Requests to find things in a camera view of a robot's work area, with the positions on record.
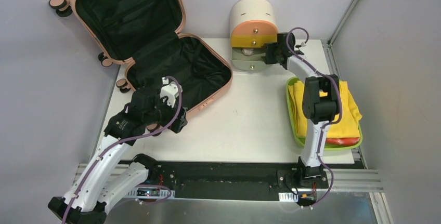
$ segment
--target suitcase wheel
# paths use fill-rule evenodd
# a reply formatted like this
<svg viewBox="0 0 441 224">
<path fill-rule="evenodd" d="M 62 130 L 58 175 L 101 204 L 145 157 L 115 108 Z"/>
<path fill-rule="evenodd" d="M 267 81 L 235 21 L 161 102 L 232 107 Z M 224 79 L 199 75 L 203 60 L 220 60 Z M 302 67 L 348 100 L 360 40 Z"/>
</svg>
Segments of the suitcase wheel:
<svg viewBox="0 0 441 224">
<path fill-rule="evenodd" d="M 98 60 L 99 60 L 99 62 L 101 62 L 101 65 L 103 67 L 109 67 L 113 64 L 113 61 L 110 60 L 107 56 L 105 56 L 104 52 L 102 52 L 98 55 Z"/>
<path fill-rule="evenodd" d="M 68 6 L 65 10 L 60 11 L 59 9 L 55 10 L 55 12 L 57 13 L 58 16 L 60 17 L 67 17 L 69 15 L 72 14 L 72 8 L 70 6 Z"/>
<path fill-rule="evenodd" d="M 120 88 L 121 93 L 127 93 L 129 91 L 130 91 L 130 87 L 129 88 Z"/>
<path fill-rule="evenodd" d="M 67 0 L 49 0 L 49 6 L 52 9 L 62 9 L 68 4 Z"/>
<path fill-rule="evenodd" d="M 127 80 L 125 80 L 125 78 L 122 78 L 122 79 L 120 79 L 120 80 L 118 80 L 116 82 L 116 87 L 117 88 L 123 88 L 123 87 L 125 87 L 127 85 L 128 85 L 128 83 L 127 83 Z"/>
</svg>

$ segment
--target yellow cloth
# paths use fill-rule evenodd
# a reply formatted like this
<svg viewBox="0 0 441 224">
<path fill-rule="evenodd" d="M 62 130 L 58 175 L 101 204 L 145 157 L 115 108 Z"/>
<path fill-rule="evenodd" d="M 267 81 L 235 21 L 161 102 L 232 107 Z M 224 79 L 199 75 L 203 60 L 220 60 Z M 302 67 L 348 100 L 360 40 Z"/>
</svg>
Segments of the yellow cloth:
<svg viewBox="0 0 441 224">
<path fill-rule="evenodd" d="M 306 137 L 307 121 L 303 115 L 302 101 L 303 90 L 305 85 L 301 81 L 297 81 L 294 85 L 289 85 L 288 90 L 291 97 L 291 110 L 294 116 L 294 127 L 298 137 Z M 326 96 L 327 93 L 320 92 L 320 96 Z M 346 81 L 340 81 L 340 96 L 342 99 L 343 117 L 338 124 L 331 125 L 327 138 L 346 138 L 360 137 L 358 130 L 358 122 L 361 114 L 358 106 L 354 101 Z"/>
</svg>

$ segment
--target red wire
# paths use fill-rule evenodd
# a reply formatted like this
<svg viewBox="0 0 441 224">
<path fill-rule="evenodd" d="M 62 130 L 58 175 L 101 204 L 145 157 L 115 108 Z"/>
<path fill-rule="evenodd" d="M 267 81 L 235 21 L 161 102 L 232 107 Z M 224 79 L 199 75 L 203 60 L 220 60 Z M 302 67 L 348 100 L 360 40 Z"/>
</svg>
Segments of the red wire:
<svg viewBox="0 0 441 224">
<path fill-rule="evenodd" d="M 315 196 L 315 193 L 317 192 L 317 185 L 316 185 L 316 183 L 314 182 L 314 184 L 313 184 L 313 195 Z"/>
<path fill-rule="evenodd" d="M 164 177 L 162 175 L 159 175 L 158 178 L 161 180 L 158 185 L 162 186 L 162 184 L 164 183 Z"/>
</svg>

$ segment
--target red cloth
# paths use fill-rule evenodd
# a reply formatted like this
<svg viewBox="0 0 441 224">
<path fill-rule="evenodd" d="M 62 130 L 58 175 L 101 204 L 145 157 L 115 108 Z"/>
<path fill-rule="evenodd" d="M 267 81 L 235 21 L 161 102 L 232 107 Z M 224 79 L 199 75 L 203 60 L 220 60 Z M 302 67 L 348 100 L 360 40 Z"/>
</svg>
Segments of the red cloth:
<svg viewBox="0 0 441 224">
<path fill-rule="evenodd" d="M 327 138 L 326 143 L 328 144 L 338 144 L 341 146 L 352 146 L 356 145 L 360 140 L 359 137 L 347 137 L 347 138 Z"/>
</svg>

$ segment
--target red object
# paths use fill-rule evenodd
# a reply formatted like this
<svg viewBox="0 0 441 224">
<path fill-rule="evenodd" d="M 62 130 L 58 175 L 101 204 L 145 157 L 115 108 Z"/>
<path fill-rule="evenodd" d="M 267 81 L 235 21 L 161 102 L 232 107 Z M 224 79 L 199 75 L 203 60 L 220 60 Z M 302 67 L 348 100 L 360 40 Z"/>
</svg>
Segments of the red object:
<svg viewBox="0 0 441 224">
<path fill-rule="evenodd" d="M 360 140 L 359 137 L 347 137 L 347 138 L 327 138 L 326 143 L 328 144 L 338 144 L 341 146 L 352 146 L 356 145 Z"/>
<path fill-rule="evenodd" d="M 163 185 L 163 183 L 164 183 L 164 181 L 163 181 L 164 177 L 162 177 L 162 175 L 159 175 L 158 178 L 159 178 L 159 180 L 160 180 L 160 182 L 159 182 L 158 185 L 160 185 L 160 186 Z"/>
</svg>

